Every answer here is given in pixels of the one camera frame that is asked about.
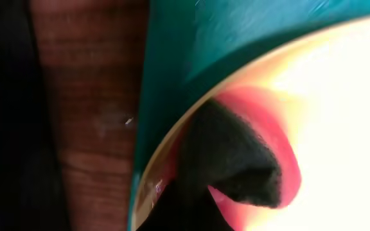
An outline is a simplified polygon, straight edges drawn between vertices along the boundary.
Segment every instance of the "brown wooden surface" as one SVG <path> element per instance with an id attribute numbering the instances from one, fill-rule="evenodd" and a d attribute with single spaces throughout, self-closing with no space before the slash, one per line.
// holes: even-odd
<path id="1" fill-rule="evenodd" d="M 148 1 L 31 0 L 31 14 L 72 228 L 126 230 Z"/>

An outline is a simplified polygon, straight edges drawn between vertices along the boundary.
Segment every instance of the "wood grain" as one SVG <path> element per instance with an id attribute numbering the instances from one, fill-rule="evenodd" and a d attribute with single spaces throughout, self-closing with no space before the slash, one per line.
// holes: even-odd
<path id="1" fill-rule="evenodd" d="M 148 1 L 30 7 L 73 230 L 126 230 Z"/>

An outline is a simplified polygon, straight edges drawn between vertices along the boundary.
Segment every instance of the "black fabric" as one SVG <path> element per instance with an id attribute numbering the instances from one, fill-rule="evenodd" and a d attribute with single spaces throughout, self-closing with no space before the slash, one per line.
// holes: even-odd
<path id="1" fill-rule="evenodd" d="M 26 9 L 0 0 L 0 231 L 70 230 Z"/>
<path id="2" fill-rule="evenodd" d="M 234 201 L 277 207 L 281 170 L 250 126 L 210 99 L 192 116 L 178 161 L 178 185 L 192 205 L 212 185 Z"/>
<path id="3" fill-rule="evenodd" d="M 233 231 L 206 189 L 189 210 L 182 206 L 176 182 L 166 186 L 146 221 L 137 231 Z"/>

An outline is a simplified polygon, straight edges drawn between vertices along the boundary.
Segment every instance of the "wooden table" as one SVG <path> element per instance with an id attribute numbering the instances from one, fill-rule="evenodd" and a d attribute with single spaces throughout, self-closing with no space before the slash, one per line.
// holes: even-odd
<path id="1" fill-rule="evenodd" d="M 126 230 L 147 0 L 31 0 L 71 225 Z"/>

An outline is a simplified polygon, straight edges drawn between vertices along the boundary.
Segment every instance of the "teal surface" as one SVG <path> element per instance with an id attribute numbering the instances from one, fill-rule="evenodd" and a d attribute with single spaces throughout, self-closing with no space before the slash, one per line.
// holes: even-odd
<path id="1" fill-rule="evenodd" d="M 204 93 L 275 47 L 366 15 L 370 0 L 151 0 L 129 214 L 152 153 Z"/>

